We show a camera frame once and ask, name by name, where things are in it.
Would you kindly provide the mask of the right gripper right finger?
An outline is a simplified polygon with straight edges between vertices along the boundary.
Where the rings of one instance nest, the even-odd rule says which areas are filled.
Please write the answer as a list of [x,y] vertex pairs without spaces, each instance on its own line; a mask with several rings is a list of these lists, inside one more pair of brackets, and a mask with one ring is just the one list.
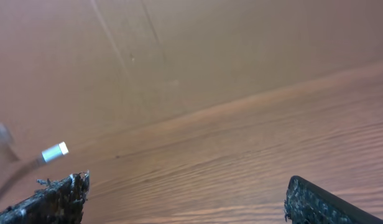
[[382,219],[297,175],[288,183],[284,213],[293,224],[383,224]]

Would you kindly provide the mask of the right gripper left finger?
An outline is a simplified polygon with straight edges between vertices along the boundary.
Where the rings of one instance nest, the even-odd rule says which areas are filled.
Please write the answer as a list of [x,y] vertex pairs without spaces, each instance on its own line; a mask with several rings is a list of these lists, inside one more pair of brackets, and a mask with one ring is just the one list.
[[90,172],[62,180],[39,179],[44,189],[0,212],[0,224],[80,224],[90,190]]

